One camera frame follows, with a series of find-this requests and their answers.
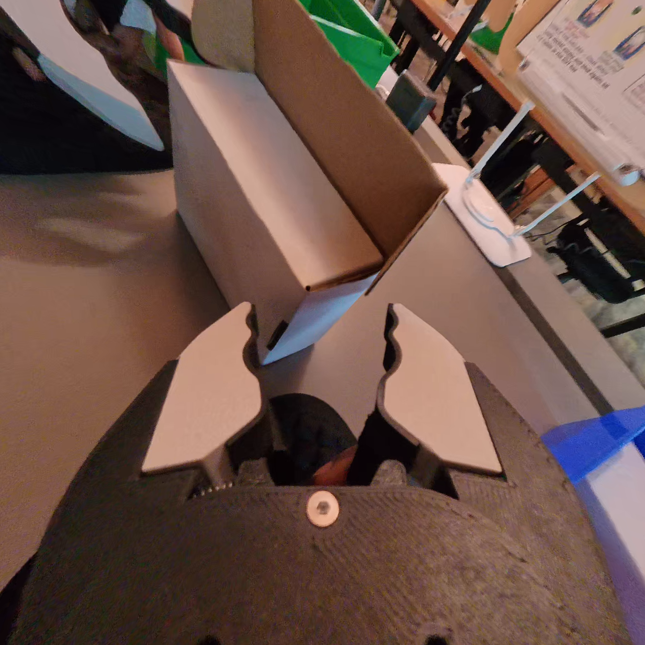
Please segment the white cardboard mailer box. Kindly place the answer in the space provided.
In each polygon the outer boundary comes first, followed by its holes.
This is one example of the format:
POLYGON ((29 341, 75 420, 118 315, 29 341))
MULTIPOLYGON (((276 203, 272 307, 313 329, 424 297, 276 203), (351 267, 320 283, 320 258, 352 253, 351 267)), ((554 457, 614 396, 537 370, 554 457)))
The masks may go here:
POLYGON ((300 1, 194 1, 168 62, 179 214, 270 364, 384 277, 448 188, 300 1))

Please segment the long wooden edged table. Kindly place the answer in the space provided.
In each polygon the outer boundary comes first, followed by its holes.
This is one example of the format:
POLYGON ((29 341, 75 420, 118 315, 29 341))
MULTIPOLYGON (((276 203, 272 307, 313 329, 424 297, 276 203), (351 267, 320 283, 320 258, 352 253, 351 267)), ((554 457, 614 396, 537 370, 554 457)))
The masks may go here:
MULTIPOLYGON (((581 169, 599 171, 599 159, 566 129, 545 101, 536 98, 519 76, 521 58, 517 44, 556 4, 556 1, 527 1, 512 20, 498 56, 485 58, 471 39, 463 45, 461 53, 512 109, 518 110, 525 101, 532 101, 535 107, 530 111, 531 117, 581 169)), ((603 170, 598 183, 603 194, 644 232, 644 180, 639 179, 631 186, 621 186, 616 179, 610 178, 608 171, 603 170)))

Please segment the green plastic bin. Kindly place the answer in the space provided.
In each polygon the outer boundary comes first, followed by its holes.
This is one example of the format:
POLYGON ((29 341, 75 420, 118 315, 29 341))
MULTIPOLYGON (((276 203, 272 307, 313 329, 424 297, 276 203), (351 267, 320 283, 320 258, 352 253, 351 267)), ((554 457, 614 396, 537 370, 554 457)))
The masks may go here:
MULTIPOLYGON (((161 18, 162 10, 178 29, 190 27, 195 1, 159 1, 155 10, 161 18)), ((299 1, 317 24, 337 53, 348 63, 371 88, 375 88, 386 68, 399 53, 399 48, 383 31, 359 1, 299 1)), ((206 65, 195 48, 179 37, 185 61, 206 65)), ((154 68, 166 78, 166 62, 170 54, 154 32, 144 32, 144 50, 154 68)))

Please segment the black stand pole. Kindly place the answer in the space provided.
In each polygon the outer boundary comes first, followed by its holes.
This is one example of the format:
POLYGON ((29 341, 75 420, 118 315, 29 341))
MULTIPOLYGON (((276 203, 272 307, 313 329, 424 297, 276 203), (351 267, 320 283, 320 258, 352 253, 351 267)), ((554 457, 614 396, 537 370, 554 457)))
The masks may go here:
POLYGON ((447 72, 449 72, 449 70, 451 69, 451 66, 455 62, 457 55, 461 51, 461 48, 468 39, 469 35, 472 33, 473 28, 475 28, 477 23, 480 21, 480 18, 482 17, 490 3, 491 1, 476 1, 473 5, 471 11, 466 16, 458 32, 451 40, 449 48, 446 52, 444 52, 441 60, 437 61, 437 66, 435 67, 427 83, 431 93, 434 93, 437 90, 447 72))

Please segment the dark grey cube device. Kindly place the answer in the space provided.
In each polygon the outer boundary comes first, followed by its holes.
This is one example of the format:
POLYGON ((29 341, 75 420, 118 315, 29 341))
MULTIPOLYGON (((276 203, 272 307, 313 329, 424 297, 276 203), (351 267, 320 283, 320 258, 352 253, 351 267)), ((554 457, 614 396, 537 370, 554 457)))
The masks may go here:
POLYGON ((386 104, 410 134, 414 134, 436 107, 435 93, 410 70, 398 76, 386 104))

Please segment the blue plastic bin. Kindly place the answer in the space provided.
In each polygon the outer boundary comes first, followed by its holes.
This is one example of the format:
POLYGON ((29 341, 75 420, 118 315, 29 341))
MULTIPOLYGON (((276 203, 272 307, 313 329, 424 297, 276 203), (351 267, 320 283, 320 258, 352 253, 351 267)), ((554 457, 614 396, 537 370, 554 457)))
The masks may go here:
POLYGON ((541 440, 576 485, 628 444, 644 456, 644 407, 563 424, 542 435, 541 440))

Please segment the person's left hand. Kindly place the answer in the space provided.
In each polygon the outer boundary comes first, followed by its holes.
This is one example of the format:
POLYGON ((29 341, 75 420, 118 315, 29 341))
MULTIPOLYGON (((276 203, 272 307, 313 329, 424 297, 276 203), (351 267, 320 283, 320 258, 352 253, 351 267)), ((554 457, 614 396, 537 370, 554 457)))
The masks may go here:
POLYGON ((30 77, 14 50, 19 46, 1 35, 1 135, 35 136, 65 124, 65 98, 48 79, 30 77))

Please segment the black office chair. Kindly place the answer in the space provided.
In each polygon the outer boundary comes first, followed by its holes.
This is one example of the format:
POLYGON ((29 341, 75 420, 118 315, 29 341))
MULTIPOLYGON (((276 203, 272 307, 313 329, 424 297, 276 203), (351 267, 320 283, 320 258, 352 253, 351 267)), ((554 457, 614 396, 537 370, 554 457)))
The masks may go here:
POLYGON ((595 298, 610 304, 621 304, 644 294, 644 286, 637 286, 631 276, 625 277, 609 261, 607 252, 601 252, 589 237, 587 221, 574 220, 562 227, 555 242, 547 247, 566 266, 557 275, 561 284, 580 283, 595 298))

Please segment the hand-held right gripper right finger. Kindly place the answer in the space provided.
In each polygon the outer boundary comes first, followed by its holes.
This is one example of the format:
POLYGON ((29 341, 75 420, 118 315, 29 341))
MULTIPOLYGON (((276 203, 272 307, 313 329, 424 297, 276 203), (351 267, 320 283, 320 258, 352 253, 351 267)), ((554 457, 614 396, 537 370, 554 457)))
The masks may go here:
POLYGON ((377 386, 377 451, 423 488, 449 470, 499 478, 501 459, 462 355, 400 303, 388 305, 377 386))

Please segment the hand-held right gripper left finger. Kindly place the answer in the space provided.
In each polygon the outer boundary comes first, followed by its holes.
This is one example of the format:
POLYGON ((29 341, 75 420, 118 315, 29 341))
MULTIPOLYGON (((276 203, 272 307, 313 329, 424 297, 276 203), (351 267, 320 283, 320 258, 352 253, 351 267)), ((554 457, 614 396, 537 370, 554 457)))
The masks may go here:
POLYGON ((265 413, 255 375, 255 308, 242 302, 201 332, 177 359, 142 473, 196 467, 213 486, 238 470, 229 444, 265 413))

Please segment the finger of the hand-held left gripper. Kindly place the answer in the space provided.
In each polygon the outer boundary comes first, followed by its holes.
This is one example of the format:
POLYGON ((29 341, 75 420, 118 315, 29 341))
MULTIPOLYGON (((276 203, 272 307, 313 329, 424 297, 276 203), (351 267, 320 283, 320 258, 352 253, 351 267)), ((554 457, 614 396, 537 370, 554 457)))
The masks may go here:
POLYGON ((36 47, 37 62, 54 85, 133 141, 164 150, 140 102, 78 33, 60 1, 5 1, 4 11, 36 47))
POLYGON ((146 33, 157 31, 154 13, 144 1, 126 1, 119 23, 124 27, 136 28, 146 33))

